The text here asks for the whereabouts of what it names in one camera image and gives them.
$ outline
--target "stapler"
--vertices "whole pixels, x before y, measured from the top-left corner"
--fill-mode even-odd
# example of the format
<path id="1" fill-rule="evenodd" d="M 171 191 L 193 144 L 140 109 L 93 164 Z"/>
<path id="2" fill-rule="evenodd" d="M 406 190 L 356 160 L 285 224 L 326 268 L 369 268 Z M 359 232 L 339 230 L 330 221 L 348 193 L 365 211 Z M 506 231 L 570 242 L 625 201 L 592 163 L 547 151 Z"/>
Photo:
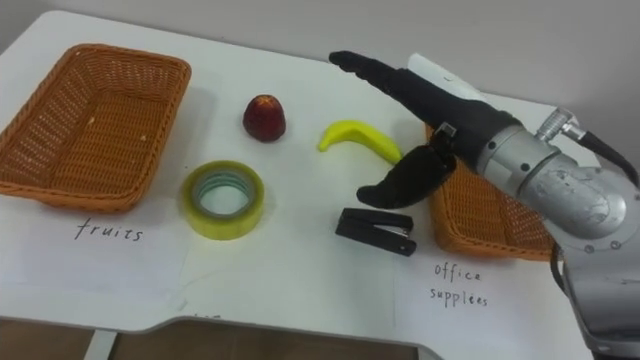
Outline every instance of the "stapler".
<path id="1" fill-rule="evenodd" d="M 385 211 L 345 208 L 336 228 L 336 234 L 346 238 L 410 256 L 416 251 L 415 241 L 409 240 L 413 230 L 410 216 Z"/>

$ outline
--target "yellow banana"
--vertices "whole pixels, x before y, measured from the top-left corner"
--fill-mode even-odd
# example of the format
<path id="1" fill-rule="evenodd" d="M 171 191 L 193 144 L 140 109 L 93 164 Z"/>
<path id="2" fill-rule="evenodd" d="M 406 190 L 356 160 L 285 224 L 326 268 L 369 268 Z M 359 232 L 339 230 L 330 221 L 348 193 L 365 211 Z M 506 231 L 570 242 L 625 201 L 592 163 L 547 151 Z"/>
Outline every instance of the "yellow banana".
<path id="1" fill-rule="evenodd" d="M 327 151 L 329 146 L 342 141 L 362 144 L 392 165 L 402 159 L 402 152 L 390 137 L 358 120 L 340 120 L 329 125 L 318 143 L 318 151 Z"/>

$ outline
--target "apple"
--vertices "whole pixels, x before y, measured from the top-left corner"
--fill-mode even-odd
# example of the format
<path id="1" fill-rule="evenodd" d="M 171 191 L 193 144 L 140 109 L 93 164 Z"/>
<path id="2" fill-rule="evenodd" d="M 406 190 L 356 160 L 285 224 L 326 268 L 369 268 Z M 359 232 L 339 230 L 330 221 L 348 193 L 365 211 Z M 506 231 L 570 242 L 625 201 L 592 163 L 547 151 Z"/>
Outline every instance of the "apple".
<path id="1" fill-rule="evenodd" d="M 272 95 L 254 97 L 244 111 L 242 125 L 249 135 L 265 143 L 278 140 L 287 128 L 284 109 Z"/>

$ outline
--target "orange wicker basket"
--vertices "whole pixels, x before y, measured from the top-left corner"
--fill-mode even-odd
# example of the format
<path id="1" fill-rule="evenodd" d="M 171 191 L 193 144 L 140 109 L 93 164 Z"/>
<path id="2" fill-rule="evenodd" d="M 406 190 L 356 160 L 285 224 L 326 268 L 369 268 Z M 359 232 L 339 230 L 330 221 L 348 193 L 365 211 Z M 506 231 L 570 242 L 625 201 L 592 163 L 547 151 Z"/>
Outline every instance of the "orange wicker basket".
<path id="1" fill-rule="evenodd" d="M 67 50 L 0 134 L 0 193 L 131 209 L 151 184 L 190 77 L 173 57 L 99 44 Z"/>
<path id="2" fill-rule="evenodd" d="M 542 225 L 542 218 L 462 162 L 430 197 L 429 205 L 436 242 L 443 250 L 549 260 L 553 238 Z"/>

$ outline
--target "basket rim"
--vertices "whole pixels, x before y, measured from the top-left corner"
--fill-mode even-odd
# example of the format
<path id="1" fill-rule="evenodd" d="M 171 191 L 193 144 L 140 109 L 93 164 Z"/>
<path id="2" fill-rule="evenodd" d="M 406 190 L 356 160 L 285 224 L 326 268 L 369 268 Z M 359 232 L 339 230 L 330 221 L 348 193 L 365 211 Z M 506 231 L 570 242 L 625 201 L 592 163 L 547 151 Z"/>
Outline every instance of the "basket rim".
<path id="1" fill-rule="evenodd" d="M 184 95 L 184 93 L 186 92 L 187 86 L 189 84 L 189 80 L 191 78 L 191 72 L 192 72 L 191 65 L 185 60 L 182 60 L 174 56 L 157 54 L 157 53 L 144 51 L 144 50 L 129 49 L 129 48 L 102 44 L 102 43 L 80 43 L 80 44 L 74 45 L 71 48 L 67 49 L 62 55 L 62 57 L 60 57 L 57 60 L 53 68 L 47 73 L 46 77 L 40 82 L 40 84 L 38 84 L 38 86 L 33 91 L 29 99 L 25 102 L 25 104 L 14 116 L 14 118 L 9 122 L 9 125 L 2 131 L 2 133 L 0 133 L 0 151 L 2 150 L 2 148 L 4 148 L 7 145 L 7 141 L 15 138 L 15 136 L 6 137 L 5 132 L 8 131 L 13 126 L 22 125 L 22 122 L 28 119 L 39 108 L 39 105 L 41 105 L 43 101 L 46 101 L 46 98 L 47 98 L 46 94 L 51 91 L 52 86 L 55 84 L 55 80 L 59 78 L 59 75 L 63 73 L 64 69 L 72 65 L 71 60 L 73 56 L 75 56 L 76 53 L 82 50 L 105 51 L 105 52 L 111 52 L 111 53 L 126 54 L 131 57 L 138 57 L 138 58 L 146 57 L 146 58 L 153 58 L 156 60 L 160 59 L 165 62 L 171 62 L 176 64 L 180 68 L 179 76 L 181 77 L 181 81 L 178 82 L 175 90 L 173 91 L 173 96 L 168 100 L 168 103 L 170 104 L 177 103 L 178 102 L 177 100 L 179 100 Z M 167 109 L 165 110 L 165 113 L 163 114 L 163 117 L 160 120 L 160 122 L 163 125 L 170 124 L 172 122 L 171 121 L 172 113 L 177 112 L 177 108 L 178 106 L 175 106 L 175 107 L 167 106 Z M 133 186 L 131 186 L 129 189 L 120 193 L 103 193 L 103 194 L 78 193 L 78 192 L 59 190 L 55 188 L 43 188 L 39 186 L 25 185 L 22 183 L 12 182 L 12 181 L 0 181 L 0 191 L 8 195 L 10 195 L 11 192 L 19 190 L 22 193 L 45 194 L 49 196 L 55 196 L 58 198 L 93 199 L 93 200 L 126 199 L 135 195 L 140 188 L 145 186 L 145 180 L 149 176 L 150 168 L 154 164 L 154 161 L 157 162 L 157 160 L 154 159 L 153 154 L 158 153 L 158 150 L 163 146 L 163 143 L 164 141 L 162 139 L 161 133 L 158 133 L 154 138 L 153 146 L 147 153 L 144 161 L 144 165 L 142 166 L 139 172 L 139 176 L 134 182 Z"/>

